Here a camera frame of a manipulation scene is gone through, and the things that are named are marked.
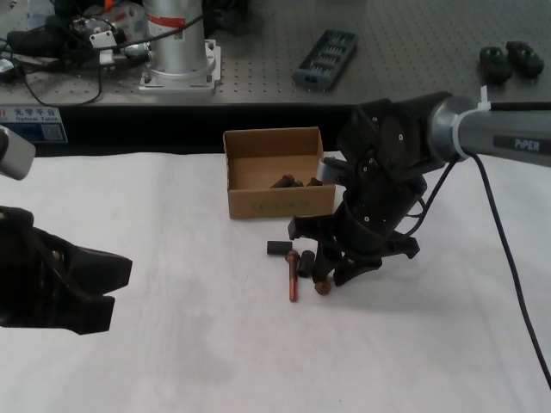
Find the bolt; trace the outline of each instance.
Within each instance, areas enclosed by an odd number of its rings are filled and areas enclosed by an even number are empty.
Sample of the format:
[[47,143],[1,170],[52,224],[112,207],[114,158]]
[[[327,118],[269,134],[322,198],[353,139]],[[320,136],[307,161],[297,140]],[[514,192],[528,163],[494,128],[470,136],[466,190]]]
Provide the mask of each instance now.
[[329,281],[318,281],[316,282],[314,288],[319,295],[327,295],[331,291],[331,284]]
[[290,250],[285,256],[285,261],[289,263],[289,301],[292,303],[295,303],[299,299],[299,278],[297,275],[299,260],[299,253],[295,250]]

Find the cardboard box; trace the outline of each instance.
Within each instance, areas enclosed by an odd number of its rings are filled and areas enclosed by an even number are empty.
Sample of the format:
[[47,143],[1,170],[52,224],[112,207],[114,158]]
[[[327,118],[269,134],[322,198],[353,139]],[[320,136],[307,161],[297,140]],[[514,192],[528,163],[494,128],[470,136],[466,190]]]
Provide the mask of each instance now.
[[307,185],[324,155],[317,127],[228,131],[224,134],[230,218],[333,213],[335,186],[270,187],[291,174]]

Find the white tablecloth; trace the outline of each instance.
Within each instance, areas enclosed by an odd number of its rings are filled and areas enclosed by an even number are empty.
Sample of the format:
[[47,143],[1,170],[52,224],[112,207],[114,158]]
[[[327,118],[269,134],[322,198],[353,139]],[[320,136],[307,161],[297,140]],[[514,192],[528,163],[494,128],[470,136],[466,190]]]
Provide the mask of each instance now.
[[[551,171],[484,160],[551,361]],[[133,259],[109,333],[0,330],[2,412],[551,410],[473,161],[436,198],[415,259],[328,297],[300,280],[294,305],[287,263],[265,253],[288,220],[231,221],[221,155],[37,159],[0,191],[37,227]]]

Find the black object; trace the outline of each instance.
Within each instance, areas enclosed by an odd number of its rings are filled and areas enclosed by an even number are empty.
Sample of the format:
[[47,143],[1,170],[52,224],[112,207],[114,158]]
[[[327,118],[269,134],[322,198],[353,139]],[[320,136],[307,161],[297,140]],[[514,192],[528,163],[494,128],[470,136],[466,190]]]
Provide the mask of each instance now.
[[353,33],[326,30],[308,53],[293,80],[307,89],[329,89],[335,84],[352,53],[358,36]]
[[290,241],[268,241],[266,252],[269,256],[286,256],[293,249]]
[[0,82],[10,83],[21,76],[25,76],[25,68],[19,60],[0,59]]
[[501,224],[501,218],[499,217],[496,201],[493,199],[492,187],[490,185],[490,180],[488,179],[488,174],[486,173],[486,168],[484,168],[484,164],[482,163],[482,161],[480,161],[478,155],[474,153],[469,153],[468,155],[474,159],[477,166],[479,167],[480,176],[482,177],[482,181],[484,182],[484,189],[486,190],[488,202],[490,203],[490,209],[492,210],[493,219],[495,220],[496,226],[498,227],[499,239],[501,240],[501,244],[503,245],[503,249],[505,251],[505,256],[507,257],[507,262],[509,263],[509,267],[511,268],[513,282],[515,283],[515,290],[517,290],[518,305],[520,306],[520,311],[523,314],[524,323],[526,324],[526,329],[528,330],[530,340],[532,341],[532,345],[534,346],[537,360],[540,362],[543,375],[545,376],[545,380],[548,382],[548,387],[551,390],[551,373],[549,372],[548,364],[545,361],[545,356],[543,355],[540,343],[537,341],[536,332],[534,331],[532,322],[530,321],[528,309],[526,308],[526,302],[524,301],[523,288],[520,283],[520,278],[518,277],[517,265],[515,264],[515,259],[513,258],[513,255],[511,253],[511,247],[509,247],[509,242],[507,241],[505,230],[503,229],[503,225]]
[[480,50],[480,70],[484,80],[502,84],[512,76],[512,70],[501,48],[489,46]]
[[28,211],[0,213],[0,325],[109,330],[115,299],[103,294],[128,284],[132,261],[34,228]]
[[316,255],[310,250],[306,250],[302,253],[302,256],[300,256],[299,269],[297,270],[299,277],[310,278],[312,276],[315,259]]
[[294,183],[294,177],[292,175],[284,175],[282,179],[276,182],[271,188],[289,188]]
[[9,32],[6,40],[14,53],[36,58],[61,58],[67,34],[56,27],[36,31]]
[[507,52],[509,60],[517,68],[520,74],[528,79],[537,77],[542,73],[545,64],[534,49],[528,43],[522,41],[508,41]]
[[307,187],[323,187],[324,183],[316,178],[312,178],[310,182],[306,185]]
[[347,160],[339,165],[346,187],[332,215],[294,218],[289,237],[318,241],[313,280],[325,281],[334,269],[339,287],[382,265],[382,258],[413,258],[417,240],[395,231],[427,189],[423,174],[444,163],[426,142],[432,109],[449,97],[437,93],[406,102],[380,100],[358,107],[337,140]]

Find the black cylinder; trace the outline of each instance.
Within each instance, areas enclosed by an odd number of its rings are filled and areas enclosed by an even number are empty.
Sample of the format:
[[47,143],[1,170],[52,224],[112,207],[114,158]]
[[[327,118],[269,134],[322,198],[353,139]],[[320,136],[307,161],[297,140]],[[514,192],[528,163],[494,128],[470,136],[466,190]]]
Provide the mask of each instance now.
[[316,255],[310,251],[306,250],[300,256],[300,264],[297,274],[302,278],[310,278],[312,276],[313,262],[316,259]]
[[285,256],[293,249],[291,241],[268,241],[266,252],[269,256]]

